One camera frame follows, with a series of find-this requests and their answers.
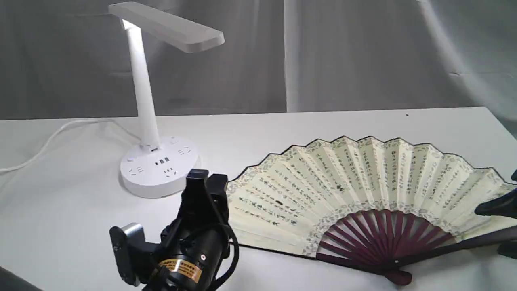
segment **table surface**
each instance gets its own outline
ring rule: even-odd
[[[0,167],[34,155],[68,120],[0,121]],[[137,132],[136,118],[119,118]],[[517,167],[517,141],[482,107],[349,112],[159,117],[163,135],[187,137],[202,167],[236,177],[270,152],[315,138],[375,136],[431,142],[475,167],[494,166],[509,181]],[[138,290],[119,278],[110,227],[139,222],[158,242],[176,218],[180,195],[143,199],[120,183],[120,158],[137,141],[114,124],[66,130],[45,154],[0,175],[0,266],[44,290]],[[220,271],[229,265],[227,260]],[[517,261],[495,249],[460,251],[406,268],[405,290],[511,290]],[[243,248],[239,265],[221,290],[397,290],[386,279],[319,261]]]

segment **desk lamp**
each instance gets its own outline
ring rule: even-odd
[[[141,133],[140,144],[134,145],[120,162],[124,185],[145,198],[179,192],[185,188],[189,171],[200,166],[199,156],[191,141],[158,135],[141,30],[187,53],[223,44],[223,33],[135,2],[110,5],[109,12],[121,19],[128,36]]]

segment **yellow label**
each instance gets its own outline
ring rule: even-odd
[[[201,277],[201,269],[193,263],[182,259],[166,259],[160,262],[160,266],[165,266],[171,272],[178,272],[189,277],[194,282],[198,282]]]

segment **paper fan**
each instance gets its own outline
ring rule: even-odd
[[[239,244],[405,285],[402,266],[517,239],[517,220],[474,214],[516,187],[428,143],[341,137],[269,154],[227,193]]]

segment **gray backdrop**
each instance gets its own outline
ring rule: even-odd
[[[0,119],[135,115],[121,0],[0,0]],[[138,0],[224,32],[144,33],[159,115],[485,105],[517,131],[517,2]]]

